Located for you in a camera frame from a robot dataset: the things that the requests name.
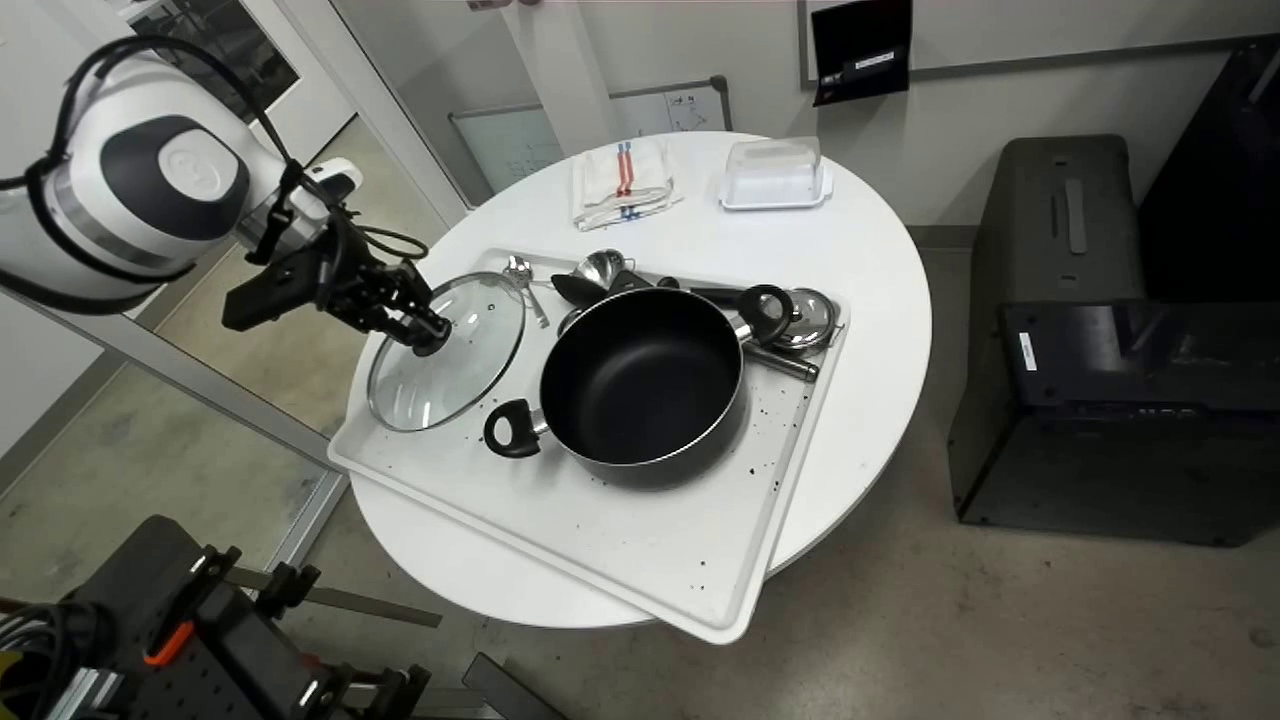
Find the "silver ladle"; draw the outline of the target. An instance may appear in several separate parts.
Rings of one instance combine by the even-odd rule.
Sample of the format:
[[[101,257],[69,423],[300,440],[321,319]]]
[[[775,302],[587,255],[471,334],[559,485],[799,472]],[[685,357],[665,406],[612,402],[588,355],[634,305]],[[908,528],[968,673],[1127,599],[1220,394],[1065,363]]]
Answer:
[[[590,252],[572,269],[571,275],[594,283],[603,290],[611,290],[617,277],[632,272],[636,263],[617,249],[602,249]]]

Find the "black wall holder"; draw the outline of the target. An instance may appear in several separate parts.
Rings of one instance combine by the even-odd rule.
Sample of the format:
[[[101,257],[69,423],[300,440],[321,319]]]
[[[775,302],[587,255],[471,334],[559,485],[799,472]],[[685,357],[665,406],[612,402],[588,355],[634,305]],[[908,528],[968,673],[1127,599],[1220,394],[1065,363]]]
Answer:
[[[813,105],[906,92],[913,20],[913,0],[851,0],[813,12]]]

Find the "large black equipment case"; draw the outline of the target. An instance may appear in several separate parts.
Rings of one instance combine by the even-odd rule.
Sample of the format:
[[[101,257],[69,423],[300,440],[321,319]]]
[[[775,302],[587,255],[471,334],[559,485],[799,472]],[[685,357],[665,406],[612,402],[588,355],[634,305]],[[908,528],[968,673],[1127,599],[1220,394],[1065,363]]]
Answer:
[[[1152,299],[1280,302],[1280,35],[1231,51],[1139,208]]]

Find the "whiteboard on floor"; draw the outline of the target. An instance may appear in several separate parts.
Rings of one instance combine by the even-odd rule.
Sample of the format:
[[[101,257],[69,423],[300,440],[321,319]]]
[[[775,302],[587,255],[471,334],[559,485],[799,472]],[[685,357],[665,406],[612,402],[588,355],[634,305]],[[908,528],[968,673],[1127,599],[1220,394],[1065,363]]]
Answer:
[[[724,76],[611,95],[628,138],[689,131],[731,131]],[[564,159],[538,104],[451,113],[449,122],[493,193]]]

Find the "glass lid with black knob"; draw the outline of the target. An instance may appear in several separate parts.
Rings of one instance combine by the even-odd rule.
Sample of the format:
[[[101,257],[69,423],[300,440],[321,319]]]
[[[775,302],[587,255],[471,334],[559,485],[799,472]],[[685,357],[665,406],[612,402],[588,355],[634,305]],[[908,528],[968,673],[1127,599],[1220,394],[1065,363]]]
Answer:
[[[385,340],[369,372],[369,409],[390,430],[439,427],[477,404],[515,360],[527,319],[517,284],[498,272],[447,281],[430,309],[445,338],[428,348]]]

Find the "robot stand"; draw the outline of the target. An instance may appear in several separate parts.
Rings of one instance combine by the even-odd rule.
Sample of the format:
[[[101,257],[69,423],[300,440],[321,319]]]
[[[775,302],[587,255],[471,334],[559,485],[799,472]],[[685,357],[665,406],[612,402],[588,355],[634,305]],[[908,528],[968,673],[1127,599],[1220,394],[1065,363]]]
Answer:
[[[412,720],[429,670],[326,662],[280,629],[360,597],[239,559],[155,515],[59,601],[0,598],[0,720]]]

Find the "white speckled tray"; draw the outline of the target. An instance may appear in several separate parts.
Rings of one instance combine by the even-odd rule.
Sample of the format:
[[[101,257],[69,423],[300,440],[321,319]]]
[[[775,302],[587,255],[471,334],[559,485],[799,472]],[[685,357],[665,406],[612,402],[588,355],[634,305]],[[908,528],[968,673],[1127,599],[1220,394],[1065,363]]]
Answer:
[[[713,644],[740,638],[785,527],[844,350],[844,324],[812,383],[748,370],[750,419],[727,455],[673,489],[626,489],[561,451],[504,460],[481,446],[484,406],[440,429],[401,433],[372,414],[369,382],[392,347],[358,360],[330,457],[356,482],[366,521],[411,575],[497,597],[490,578],[594,589]]]

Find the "silver spoon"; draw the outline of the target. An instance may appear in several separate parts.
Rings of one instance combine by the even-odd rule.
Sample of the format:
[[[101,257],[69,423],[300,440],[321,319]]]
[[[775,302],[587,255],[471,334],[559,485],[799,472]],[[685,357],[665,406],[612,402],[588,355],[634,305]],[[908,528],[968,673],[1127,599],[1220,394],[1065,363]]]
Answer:
[[[538,296],[532,292],[534,274],[531,265],[518,255],[509,255],[504,274],[516,284],[521,299],[526,302],[527,307],[532,310],[539,327],[543,329],[548,328],[550,325],[550,320],[540,305]]]

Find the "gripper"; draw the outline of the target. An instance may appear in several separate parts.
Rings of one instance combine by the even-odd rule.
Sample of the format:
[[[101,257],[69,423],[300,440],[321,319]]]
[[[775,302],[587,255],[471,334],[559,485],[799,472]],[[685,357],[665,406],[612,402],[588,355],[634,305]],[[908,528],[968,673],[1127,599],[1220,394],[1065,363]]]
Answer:
[[[412,263],[387,265],[344,222],[328,223],[311,249],[320,256],[311,300],[320,313],[384,334],[420,357],[451,338],[452,323],[431,307],[433,290]]]

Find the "small steel lid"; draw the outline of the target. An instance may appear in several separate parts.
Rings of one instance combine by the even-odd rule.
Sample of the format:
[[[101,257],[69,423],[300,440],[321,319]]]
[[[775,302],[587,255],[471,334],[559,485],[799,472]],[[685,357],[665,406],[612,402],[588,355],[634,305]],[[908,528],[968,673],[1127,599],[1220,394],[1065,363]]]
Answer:
[[[791,288],[787,295],[792,304],[788,327],[767,347],[792,357],[810,357],[824,350],[833,340],[840,328],[840,306],[813,288]]]

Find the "white cloth with stripes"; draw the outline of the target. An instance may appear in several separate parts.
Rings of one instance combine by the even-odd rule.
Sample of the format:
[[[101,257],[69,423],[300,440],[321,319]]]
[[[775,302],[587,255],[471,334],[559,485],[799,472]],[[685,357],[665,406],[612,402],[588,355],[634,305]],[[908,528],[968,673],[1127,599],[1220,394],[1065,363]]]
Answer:
[[[571,222],[589,232],[637,222],[685,200],[676,156],[662,137],[607,145],[571,159]]]

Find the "clear plastic butter dish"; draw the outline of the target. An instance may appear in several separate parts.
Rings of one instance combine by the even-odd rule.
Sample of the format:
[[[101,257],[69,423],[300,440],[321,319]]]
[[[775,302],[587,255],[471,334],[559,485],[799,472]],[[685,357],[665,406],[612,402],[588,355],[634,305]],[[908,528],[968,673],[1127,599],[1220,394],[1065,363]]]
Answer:
[[[739,142],[730,150],[719,183],[727,211],[818,208],[835,192],[817,137]]]

